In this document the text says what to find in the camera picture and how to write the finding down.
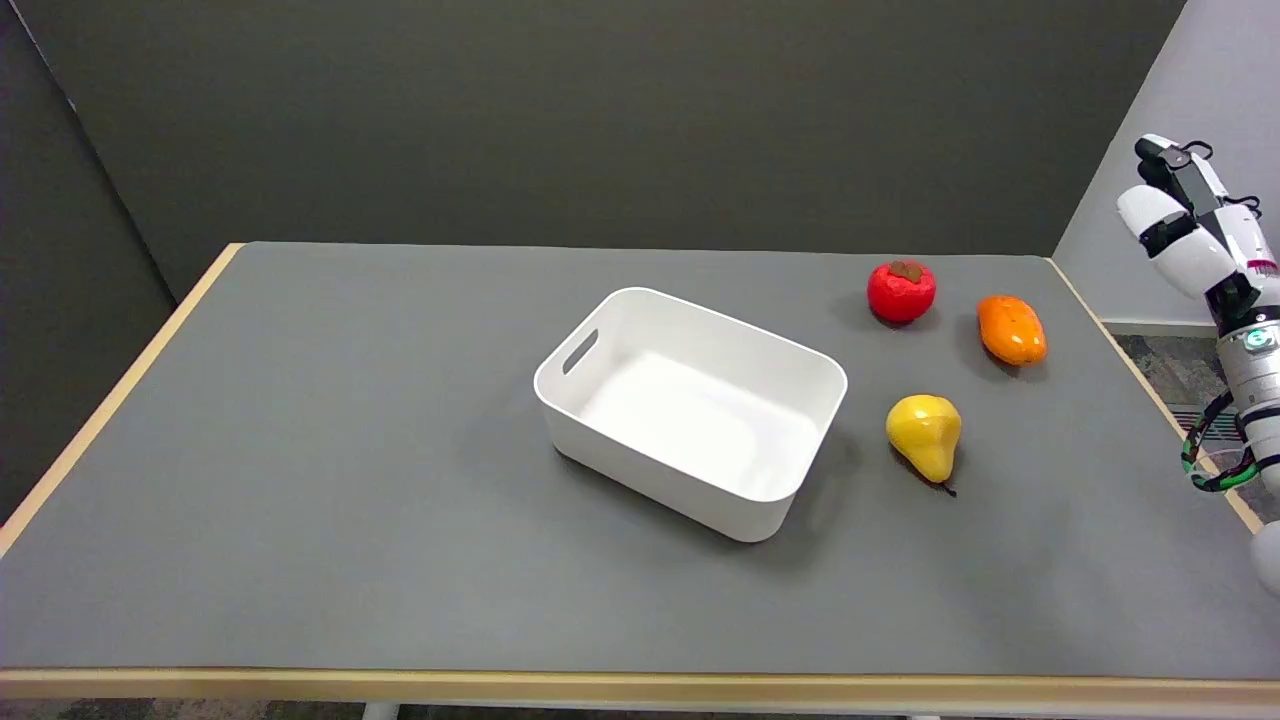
orange bell pepper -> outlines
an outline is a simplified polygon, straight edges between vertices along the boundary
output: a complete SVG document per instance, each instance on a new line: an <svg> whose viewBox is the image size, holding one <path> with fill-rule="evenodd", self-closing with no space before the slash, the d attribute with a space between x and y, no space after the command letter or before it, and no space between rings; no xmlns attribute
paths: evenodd
<svg viewBox="0 0 1280 720"><path fill-rule="evenodd" d="M1036 310L1011 295L992 295L979 302L978 327L987 350L1010 365L1034 365L1048 354Z"/></svg>

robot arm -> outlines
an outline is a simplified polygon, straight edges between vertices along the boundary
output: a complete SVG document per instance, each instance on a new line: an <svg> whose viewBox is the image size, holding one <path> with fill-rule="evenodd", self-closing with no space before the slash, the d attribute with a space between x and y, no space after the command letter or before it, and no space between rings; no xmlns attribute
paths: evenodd
<svg viewBox="0 0 1280 720"><path fill-rule="evenodd" d="M1204 299L1229 388L1188 433L1183 465L1193 469L1204 425L1234 401L1244 457L1215 478L1194 478L1196 487L1221 491L1261 477L1280 497L1280 268L1258 227L1258 199L1228 195L1203 142L1146 135L1134 151L1146 184L1120 196L1120 217L1165 281ZM1254 536L1253 561L1280 596L1280 523Z"/></svg>

bin handle cutout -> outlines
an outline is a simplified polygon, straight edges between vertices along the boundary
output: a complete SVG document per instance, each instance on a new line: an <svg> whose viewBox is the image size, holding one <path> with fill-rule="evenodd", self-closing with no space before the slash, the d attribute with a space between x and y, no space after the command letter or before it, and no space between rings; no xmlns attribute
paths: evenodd
<svg viewBox="0 0 1280 720"><path fill-rule="evenodd" d="M586 336L585 338L582 338L582 342L579 343L577 348L573 350L573 352L568 354L568 357L564 359L564 364L561 365L561 372L567 375L568 372L572 370L573 366L577 365L579 361L582 360L582 357L586 355L586 352L589 350L591 350L593 347L595 347L595 341L598 341L598 340L600 340L600 331L598 331L598 329L591 331L591 333L589 336Z"/></svg>

red tomato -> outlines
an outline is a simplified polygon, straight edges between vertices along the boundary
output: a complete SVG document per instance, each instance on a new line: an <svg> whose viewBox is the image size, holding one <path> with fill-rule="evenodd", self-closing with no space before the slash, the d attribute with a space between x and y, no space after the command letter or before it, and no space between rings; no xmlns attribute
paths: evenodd
<svg viewBox="0 0 1280 720"><path fill-rule="evenodd" d="M933 305L937 291L928 268L911 260L893 260L876 268L867 281L867 304L883 320L910 323Z"/></svg>

yellow pear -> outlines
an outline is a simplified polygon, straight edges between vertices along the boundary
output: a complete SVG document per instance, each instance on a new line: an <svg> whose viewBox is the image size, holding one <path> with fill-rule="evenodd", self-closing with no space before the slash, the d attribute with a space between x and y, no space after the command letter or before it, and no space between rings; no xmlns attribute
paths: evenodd
<svg viewBox="0 0 1280 720"><path fill-rule="evenodd" d="M884 432L893 448L931 483L951 478L956 445L960 442L960 413L945 397L913 395L897 401L884 419Z"/></svg>

